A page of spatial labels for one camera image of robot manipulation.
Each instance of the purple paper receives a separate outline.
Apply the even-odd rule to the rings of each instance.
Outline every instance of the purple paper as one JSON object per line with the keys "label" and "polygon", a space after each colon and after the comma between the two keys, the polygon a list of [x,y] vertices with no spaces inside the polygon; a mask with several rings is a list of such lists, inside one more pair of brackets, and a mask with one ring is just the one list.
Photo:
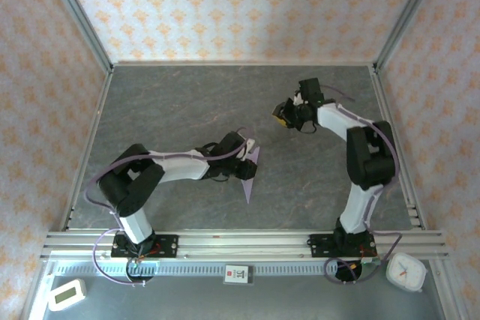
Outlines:
{"label": "purple paper", "polygon": [[[259,153],[260,153],[260,147],[255,148],[255,150],[253,150],[253,153],[247,154],[247,159],[252,160],[255,164],[258,164]],[[248,179],[248,180],[242,180],[241,185],[243,186],[243,191],[245,192],[245,198],[247,199],[247,204],[250,204],[250,196],[252,195],[254,178]]]}

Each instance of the clock face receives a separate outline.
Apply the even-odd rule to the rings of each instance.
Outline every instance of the clock face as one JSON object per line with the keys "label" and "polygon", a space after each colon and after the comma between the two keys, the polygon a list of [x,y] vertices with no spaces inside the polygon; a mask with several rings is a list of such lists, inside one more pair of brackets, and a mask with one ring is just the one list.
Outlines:
{"label": "clock face", "polygon": [[417,292],[423,286],[426,272],[425,266],[418,259],[398,253],[388,264],[387,277],[396,286]]}

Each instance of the wall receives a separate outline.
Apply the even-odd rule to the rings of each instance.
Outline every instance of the wall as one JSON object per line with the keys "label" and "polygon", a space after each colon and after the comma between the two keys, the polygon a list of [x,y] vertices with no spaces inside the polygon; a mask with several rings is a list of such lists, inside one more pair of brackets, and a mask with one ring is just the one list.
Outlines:
{"label": "wall", "polygon": [[80,0],[112,61],[372,62],[407,0]]}
{"label": "wall", "polygon": [[447,231],[478,319],[480,0],[424,0],[382,79],[428,225]]}
{"label": "wall", "polygon": [[1,0],[0,318],[18,319],[104,78],[61,0]]}

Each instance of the patterned wallpaper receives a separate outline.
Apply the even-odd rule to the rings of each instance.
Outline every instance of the patterned wallpaper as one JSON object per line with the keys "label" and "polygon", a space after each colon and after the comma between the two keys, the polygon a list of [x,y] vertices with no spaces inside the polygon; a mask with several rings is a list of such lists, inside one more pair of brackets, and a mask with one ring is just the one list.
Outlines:
{"label": "patterned wallpaper", "polygon": [[407,0],[80,0],[112,61],[372,62]]}
{"label": "patterned wallpaper", "polygon": [[424,0],[382,78],[428,225],[480,313],[480,0]]}
{"label": "patterned wallpaper", "polygon": [[0,319],[18,319],[104,74],[62,0],[0,4]]}

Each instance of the small label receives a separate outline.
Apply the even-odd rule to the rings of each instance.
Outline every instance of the small label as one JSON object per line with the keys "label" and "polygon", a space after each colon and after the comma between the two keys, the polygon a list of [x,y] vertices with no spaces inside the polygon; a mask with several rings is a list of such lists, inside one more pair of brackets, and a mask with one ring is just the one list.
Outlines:
{"label": "small label", "polygon": [[249,278],[251,278],[249,275],[250,267],[248,266],[225,266],[225,283],[248,284],[250,283]]}

